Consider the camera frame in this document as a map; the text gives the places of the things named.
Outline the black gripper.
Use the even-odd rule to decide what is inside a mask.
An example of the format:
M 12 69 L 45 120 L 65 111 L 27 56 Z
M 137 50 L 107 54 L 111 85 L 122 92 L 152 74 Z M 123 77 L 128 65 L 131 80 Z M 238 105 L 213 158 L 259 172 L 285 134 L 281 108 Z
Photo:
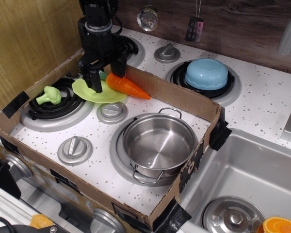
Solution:
M 78 61 L 78 66 L 87 87 L 96 93 L 102 93 L 98 70 L 110 65 L 112 73 L 120 78 L 126 74 L 125 37 L 113 35 L 110 28 L 104 32 L 94 33 L 86 26 L 86 17 L 82 17 L 78 21 L 78 30 L 84 54 Z

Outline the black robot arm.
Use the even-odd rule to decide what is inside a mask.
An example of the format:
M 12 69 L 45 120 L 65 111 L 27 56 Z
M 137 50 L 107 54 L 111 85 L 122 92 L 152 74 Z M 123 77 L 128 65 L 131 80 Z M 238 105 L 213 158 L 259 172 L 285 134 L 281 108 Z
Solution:
M 116 16 L 117 0 L 80 0 L 82 17 L 78 30 L 84 54 L 78 61 L 80 75 L 87 86 L 97 93 L 102 92 L 99 71 L 110 65 L 111 71 L 124 77 L 127 66 L 126 38 L 121 30 L 112 33 L 113 20 L 121 23 Z

